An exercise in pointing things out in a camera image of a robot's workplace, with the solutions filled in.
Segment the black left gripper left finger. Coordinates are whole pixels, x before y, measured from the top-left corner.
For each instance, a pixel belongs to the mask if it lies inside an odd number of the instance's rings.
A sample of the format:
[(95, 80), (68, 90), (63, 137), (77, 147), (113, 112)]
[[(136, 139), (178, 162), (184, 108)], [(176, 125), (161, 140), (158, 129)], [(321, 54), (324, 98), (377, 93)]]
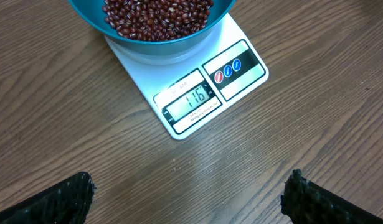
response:
[(84, 224), (95, 193), (88, 172), (79, 172), (0, 212), (0, 224)]

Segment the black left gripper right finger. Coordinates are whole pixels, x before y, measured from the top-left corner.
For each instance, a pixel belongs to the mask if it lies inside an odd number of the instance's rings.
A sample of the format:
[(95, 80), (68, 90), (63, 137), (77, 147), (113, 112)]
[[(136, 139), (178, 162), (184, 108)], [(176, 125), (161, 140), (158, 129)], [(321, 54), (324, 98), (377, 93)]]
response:
[(379, 218), (304, 178), (294, 169), (280, 196), (293, 224), (383, 224)]

